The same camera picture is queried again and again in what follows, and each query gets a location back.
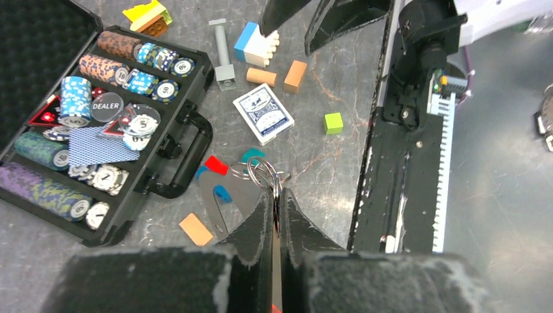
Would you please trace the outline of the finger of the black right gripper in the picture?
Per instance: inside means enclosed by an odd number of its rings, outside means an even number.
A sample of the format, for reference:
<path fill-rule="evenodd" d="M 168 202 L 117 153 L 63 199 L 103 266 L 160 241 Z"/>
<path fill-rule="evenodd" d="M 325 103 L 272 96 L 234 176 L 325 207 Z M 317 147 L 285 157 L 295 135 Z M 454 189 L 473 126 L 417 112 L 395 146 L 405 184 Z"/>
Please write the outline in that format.
<path fill-rule="evenodd" d="M 320 1 L 305 35 L 305 54 L 382 20 L 390 9 L 390 0 Z"/>
<path fill-rule="evenodd" d="M 310 0 L 269 0 L 258 23 L 260 33 L 270 35 L 309 3 Z"/>

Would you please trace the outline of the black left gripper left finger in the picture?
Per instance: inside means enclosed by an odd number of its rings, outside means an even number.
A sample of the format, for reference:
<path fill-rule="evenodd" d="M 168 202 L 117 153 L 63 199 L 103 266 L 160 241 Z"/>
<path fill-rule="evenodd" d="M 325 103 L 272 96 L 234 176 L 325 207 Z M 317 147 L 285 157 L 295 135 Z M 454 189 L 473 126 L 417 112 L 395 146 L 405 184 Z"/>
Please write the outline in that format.
<path fill-rule="evenodd" d="M 227 312 L 270 312 L 273 290 L 273 193 L 260 192 L 253 212 L 222 244 L 233 249 Z"/>

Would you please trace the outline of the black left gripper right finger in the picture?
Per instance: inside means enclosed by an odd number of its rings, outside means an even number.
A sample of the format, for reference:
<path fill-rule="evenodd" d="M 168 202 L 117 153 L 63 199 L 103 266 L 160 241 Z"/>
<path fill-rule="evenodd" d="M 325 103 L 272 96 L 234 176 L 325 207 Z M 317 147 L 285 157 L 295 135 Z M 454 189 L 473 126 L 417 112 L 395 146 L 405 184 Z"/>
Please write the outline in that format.
<path fill-rule="evenodd" d="M 304 214 L 289 188 L 280 195 L 279 221 L 283 311 L 308 312 L 312 257 L 320 252 L 343 252 L 345 249 Z"/>

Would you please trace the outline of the blue key tag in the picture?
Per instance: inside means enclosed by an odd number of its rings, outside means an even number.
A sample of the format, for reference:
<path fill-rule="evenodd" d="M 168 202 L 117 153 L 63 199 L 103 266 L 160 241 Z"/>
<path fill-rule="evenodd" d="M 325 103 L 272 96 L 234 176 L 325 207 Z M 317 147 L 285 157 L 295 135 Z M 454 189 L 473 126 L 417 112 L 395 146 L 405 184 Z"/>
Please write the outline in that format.
<path fill-rule="evenodd" d="M 195 175 L 197 181 L 199 181 L 202 173 L 205 171 L 210 171 L 205 165 L 202 165 L 198 168 L 198 171 Z M 215 186 L 213 189 L 213 193 L 220 200 L 221 203 L 231 203 L 233 201 L 228 191 L 222 185 Z"/>

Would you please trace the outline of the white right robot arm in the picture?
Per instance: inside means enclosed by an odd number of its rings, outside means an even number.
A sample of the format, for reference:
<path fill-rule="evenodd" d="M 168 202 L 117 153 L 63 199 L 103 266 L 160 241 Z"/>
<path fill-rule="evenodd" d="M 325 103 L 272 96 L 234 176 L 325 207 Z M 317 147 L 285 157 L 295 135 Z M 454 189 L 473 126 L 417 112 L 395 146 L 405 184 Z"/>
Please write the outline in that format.
<path fill-rule="evenodd" d="M 309 4 L 308 1 L 268 1 L 259 20 L 268 36 Z M 312 54 L 335 39 L 385 18 L 414 1 L 320 1 L 305 34 L 305 53 Z M 468 20 L 460 29 L 460 46 L 466 46 L 500 29 L 545 15 L 552 1 L 438 1 L 455 8 Z"/>

